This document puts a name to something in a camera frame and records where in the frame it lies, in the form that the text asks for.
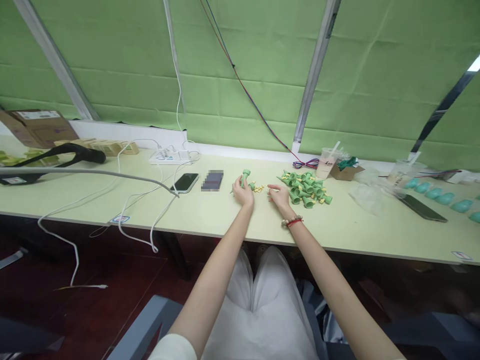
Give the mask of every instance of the gray cable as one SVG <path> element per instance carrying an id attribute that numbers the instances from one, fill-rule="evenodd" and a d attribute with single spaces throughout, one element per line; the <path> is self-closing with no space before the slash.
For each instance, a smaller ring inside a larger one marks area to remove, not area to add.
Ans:
<path id="1" fill-rule="evenodd" d="M 66 168 L 66 167 L 0 167 L 0 175 L 16 175 L 16 174 L 46 174 L 46 173 L 66 173 L 66 174 L 102 174 L 116 176 L 120 178 L 142 180 L 150 183 L 160 185 L 166 189 L 169 193 L 179 198 L 179 194 L 170 190 L 167 186 L 157 180 L 153 180 L 147 177 L 139 177 L 133 175 L 127 175 L 114 171 L 95 170 L 95 169 L 79 169 L 79 168 Z"/>

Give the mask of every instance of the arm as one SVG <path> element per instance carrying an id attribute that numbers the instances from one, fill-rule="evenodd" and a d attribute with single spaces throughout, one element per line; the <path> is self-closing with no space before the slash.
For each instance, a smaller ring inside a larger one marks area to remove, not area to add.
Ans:
<path id="1" fill-rule="evenodd" d="M 278 185 L 268 185 L 268 187 L 271 200 L 278 206 L 283 218 L 295 217 L 296 214 L 289 204 L 289 190 Z M 356 358 L 359 360 L 405 359 L 365 310 L 340 270 L 304 223 L 296 222 L 289 229 Z"/>
<path id="2" fill-rule="evenodd" d="M 224 302 L 254 209 L 254 194 L 246 181 L 244 181 L 244 188 L 240 186 L 240 179 L 241 176 L 232 187 L 235 198 L 241 204 L 241 209 L 206 262 L 185 306 L 168 332 L 186 338 L 193 346 L 198 359 L 204 352 Z"/>

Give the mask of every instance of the green window blind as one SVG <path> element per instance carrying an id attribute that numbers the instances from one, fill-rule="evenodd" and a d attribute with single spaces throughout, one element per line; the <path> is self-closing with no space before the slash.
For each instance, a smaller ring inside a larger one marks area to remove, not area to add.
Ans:
<path id="1" fill-rule="evenodd" d="M 477 73 L 419 149 L 439 170 L 480 171 L 480 76 Z"/>
<path id="2" fill-rule="evenodd" d="M 212 0 L 210 5 L 245 87 L 290 146 L 325 0 Z M 188 138 L 285 151 L 236 79 L 200 1 L 171 1 L 170 8 L 187 111 L 181 121 Z"/>
<path id="3" fill-rule="evenodd" d="M 77 118 L 77 109 L 13 1 L 0 1 L 0 105 L 6 110 L 58 110 Z"/>
<path id="4" fill-rule="evenodd" d="M 480 53 L 479 14 L 475 0 L 342 0 L 300 150 L 404 158 Z"/>
<path id="5" fill-rule="evenodd" d="M 161 0 L 32 3 L 102 121 L 178 128 L 179 87 Z"/>

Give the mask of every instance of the hand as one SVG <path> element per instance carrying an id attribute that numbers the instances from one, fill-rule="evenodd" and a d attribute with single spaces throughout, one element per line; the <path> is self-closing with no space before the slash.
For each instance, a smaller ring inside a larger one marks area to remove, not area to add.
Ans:
<path id="1" fill-rule="evenodd" d="M 247 180 L 243 181 L 243 187 L 240 186 L 240 182 L 242 181 L 242 176 L 240 175 L 235 182 L 231 185 L 233 189 L 233 196 L 235 199 L 240 203 L 242 206 L 253 206 L 254 205 L 254 192 L 248 186 Z"/>
<path id="2" fill-rule="evenodd" d="M 270 195 L 268 201 L 274 202 L 280 210 L 290 207 L 289 190 L 285 186 L 268 185 L 268 187 L 270 188 L 270 190 L 268 190 L 268 194 Z"/>

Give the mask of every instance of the red string bracelet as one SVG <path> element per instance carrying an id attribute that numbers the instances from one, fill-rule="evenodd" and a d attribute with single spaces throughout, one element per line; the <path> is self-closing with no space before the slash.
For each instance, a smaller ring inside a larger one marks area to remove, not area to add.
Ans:
<path id="1" fill-rule="evenodd" d="M 302 222 L 303 220 L 302 220 L 302 219 L 296 219 L 296 220 L 290 221 L 290 222 L 287 224 L 287 226 L 288 226 L 288 227 L 291 227 L 293 224 L 298 223 L 299 221 Z"/>

